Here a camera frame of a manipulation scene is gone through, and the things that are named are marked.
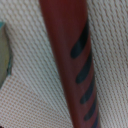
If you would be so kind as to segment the teal padded gripper finger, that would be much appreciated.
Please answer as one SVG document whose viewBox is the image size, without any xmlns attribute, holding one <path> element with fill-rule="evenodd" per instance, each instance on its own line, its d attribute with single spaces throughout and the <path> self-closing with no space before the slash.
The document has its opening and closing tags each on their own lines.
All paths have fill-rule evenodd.
<svg viewBox="0 0 128 128">
<path fill-rule="evenodd" d="M 6 34 L 6 24 L 0 22 L 0 88 L 11 74 L 13 54 Z"/>
</svg>

